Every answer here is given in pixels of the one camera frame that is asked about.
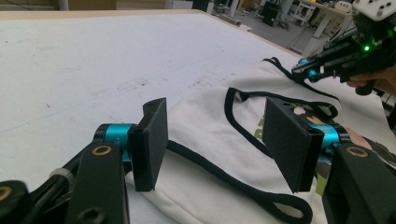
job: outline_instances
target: white table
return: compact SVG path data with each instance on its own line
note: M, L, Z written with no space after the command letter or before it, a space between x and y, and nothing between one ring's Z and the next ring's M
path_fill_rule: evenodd
M33 190L89 144L100 124L138 122L147 101L167 97L170 108L272 56L288 68L298 60L195 10L1 12L0 180L24 180ZM318 85L344 88L330 82ZM346 104L356 113L369 107L367 127L386 125L378 98L350 93ZM358 118L341 121L354 127ZM395 146L390 133L360 131ZM174 222L129 193L133 223Z

